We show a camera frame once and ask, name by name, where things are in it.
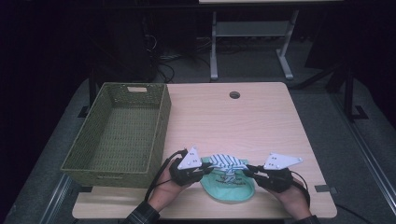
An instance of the floor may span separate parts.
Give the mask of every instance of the floor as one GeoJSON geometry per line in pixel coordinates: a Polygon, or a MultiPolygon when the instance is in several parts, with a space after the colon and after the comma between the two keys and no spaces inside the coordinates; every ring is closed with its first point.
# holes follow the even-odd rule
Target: floor
{"type": "MultiPolygon", "coordinates": [[[[224,39],[219,46],[219,79],[216,82],[284,82],[296,85],[314,74],[318,69],[305,68],[304,62],[310,50],[309,41],[293,41],[287,53],[294,80],[286,80],[282,75],[275,49],[282,39],[224,39]]],[[[164,57],[173,56],[172,50],[164,57]]],[[[195,58],[178,58],[166,62],[160,69],[169,80],[175,72],[173,83],[210,82],[209,54],[204,51],[195,58]]],[[[389,183],[396,185],[396,131],[376,107],[368,90],[355,80],[354,105],[362,106],[368,119],[356,120],[351,124],[340,112],[343,102],[341,90],[329,94],[325,90],[325,77],[303,90],[290,91],[304,129],[318,159],[320,169],[337,205],[335,218],[321,219],[324,224],[349,223],[396,223],[384,193],[377,184],[368,162],[361,152],[361,142],[351,131],[357,129],[371,149],[380,167],[387,175],[389,183]]],[[[164,82],[158,74],[154,82],[164,82]]],[[[71,211],[81,187],[71,181],[64,195],[53,192],[62,180],[60,167],[65,154],[76,137],[83,118],[78,114],[89,103],[87,80],[81,83],[64,115],[48,141],[35,169],[26,181],[20,196],[11,209],[6,224],[19,223],[118,223],[118,220],[76,220],[71,211]],[[51,199],[61,200],[60,206],[48,207],[51,199]]]]}

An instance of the sleeve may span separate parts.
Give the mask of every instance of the sleeve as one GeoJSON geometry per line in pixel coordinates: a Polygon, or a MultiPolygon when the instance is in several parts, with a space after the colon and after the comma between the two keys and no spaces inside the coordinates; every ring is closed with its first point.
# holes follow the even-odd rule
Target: sleeve
{"type": "Polygon", "coordinates": [[[317,216],[306,217],[304,219],[293,222],[292,224],[320,224],[317,216]]]}
{"type": "Polygon", "coordinates": [[[160,214],[147,202],[142,202],[122,222],[122,224],[152,224],[160,218],[160,214]]]}

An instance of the gray carpet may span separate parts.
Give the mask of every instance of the gray carpet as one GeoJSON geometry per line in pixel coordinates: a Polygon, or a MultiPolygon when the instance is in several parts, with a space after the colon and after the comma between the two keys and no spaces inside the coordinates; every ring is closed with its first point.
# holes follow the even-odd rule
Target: gray carpet
{"type": "MultiPolygon", "coordinates": [[[[219,80],[217,82],[254,82],[281,81],[295,85],[319,72],[318,69],[304,68],[309,52],[309,42],[292,42],[287,54],[294,80],[288,81],[276,59],[275,49],[281,40],[249,42],[247,48],[234,54],[221,53],[219,47],[219,80]]],[[[209,54],[199,55],[199,59],[182,58],[167,63],[175,70],[175,83],[209,82],[209,54]]],[[[171,70],[162,66],[163,72],[171,76],[171,70]]],[[[334,105],[332,97],[324,90],[328,78],[323,78],[301,91],[290,91],[304,125],[308,139],[318,159],[320,169],[327,184],[336,192],[334,202],[342,205],[373,223],[396,223],[381,190],[375,183],[359,146],[347,125],[343,122],[334,105]]],[[[162,82],[158,76],[155,82],[162,82]]],[[[357,120],[361,135],[373,150],[389,181],[396,184],[396,132],[375,106],[370,93],[356,82],[354,104],[361,105],[369,119],[357,120]]],[[[342,93],[335,97],[342,99],[342,93]]],[[[81,84],[70,105],[48,141],[40,160],[32,171],[6,224],[39,223],[44,214],[50,196],[61,178],[59,171],[64,157],[76,137],[83,119],[78,113],[89,103],[88,82],[81,84]]],[[[71,211],[80,191],[80,185],[72,182],[64,196],[62,206],[56,211],[52,223],[73,223],[71,211]]],[[[118,223],[117,220],[79,220],[77,223],[118,223]]],[[[338,215],[331,219],[322,219],[324,224],[365,223],[350,212],[338,208],[338,215]]]]}

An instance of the dark background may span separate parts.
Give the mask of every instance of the dark background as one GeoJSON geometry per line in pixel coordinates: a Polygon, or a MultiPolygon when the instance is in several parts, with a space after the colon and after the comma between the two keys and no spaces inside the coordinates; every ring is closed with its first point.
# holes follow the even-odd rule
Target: dark background
{"type": "MultiPolygon", "coordinates": [[[[147,55],[143,39],[138,38],[144,32],[137,25],[140,15],[103,14],[79,10],[78,6],[77,1],[0,3],[0,221],[18,196],[73,93],[90,73],[94,72],[99,82],[150,81],[155,76],[152,55],[147,55]],[[127,34],[139,47],[127,42],[126,37],[115,35],[115,27],[122,29],[124,25],[139,29],[135,34],[127,34]],[[88,29],[91,35],[87,35],[87,27],[91,27],[88,29]],[[106,46],[105,50],[97,48],[92,38],[106,46]],[[131,45],[131,51],[120,52],[125,45],[131,45]],[[117,60],[104,51],[116,55],[117,60]],[[141,66],[132,63],[125,67],[117,61],[139,61],[141,66]]],[[[328,10],[325,14],[308,9],[302,11],[293,38],[315,41],[308,66],[324,69],[346,60],[355,77],[369,88],[377,105],[396,126],[396,48],[392,40],[396,24],[391,13],[393,8],[386,2],[354,10],[347,7],[328,10]]],[[[206,30],[210,27],[207,14],[162,12],[154,17],[157,23],[146,28],[157,35],[172,34],[176,26],[169,24],[176,22],[185,27],[185,34],[181,32],[174,38],[163,35],[164,42],[192,53],[189,40],[210,32],[206,30]],[[177,16],[185,20],[173,20],[177,16]]]]}

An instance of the basket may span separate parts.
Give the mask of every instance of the basket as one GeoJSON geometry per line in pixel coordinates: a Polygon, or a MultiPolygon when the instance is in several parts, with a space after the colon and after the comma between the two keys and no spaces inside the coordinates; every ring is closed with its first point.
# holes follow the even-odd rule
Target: basket
{"type": "Polygon", "coordinates": [[[170,109],[165,84],[105,83],[61,171],[83,186],[148,188],[162,164],[170,109]]]}

